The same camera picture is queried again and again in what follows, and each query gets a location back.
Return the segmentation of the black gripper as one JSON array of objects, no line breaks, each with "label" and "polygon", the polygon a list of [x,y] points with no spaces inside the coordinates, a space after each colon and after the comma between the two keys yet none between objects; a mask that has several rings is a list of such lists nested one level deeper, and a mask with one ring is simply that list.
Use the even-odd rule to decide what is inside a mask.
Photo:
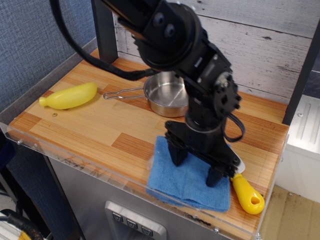
[{"label": "black gripper", "polygon": [[215,187],[223,176],[233,177],[239,165],[239,158],[225,141],[225,123],[223,120],[207,129],[193,122],[169,120],[165,123],[172,162],[178,167],[191,153],[208,163],[211,166],[206,179],[208,187]]}]

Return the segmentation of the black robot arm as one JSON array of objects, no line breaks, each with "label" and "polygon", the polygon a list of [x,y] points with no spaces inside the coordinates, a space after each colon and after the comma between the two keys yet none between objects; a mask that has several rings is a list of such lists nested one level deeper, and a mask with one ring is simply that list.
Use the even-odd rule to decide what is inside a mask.
[{"label": "black robot arm", "polygon": [[118,22],[133,34],[141,59],[153,70],[183,78],[188,95],[184,122],[167,121],[165,137],[171,159],[181,165],[188,153],[209,164],[206,184],[233,177],[240,163],[228,147],[227,120],[241,97],[231,63],[209,41],[196,13],[165,0],[106,0]]}]

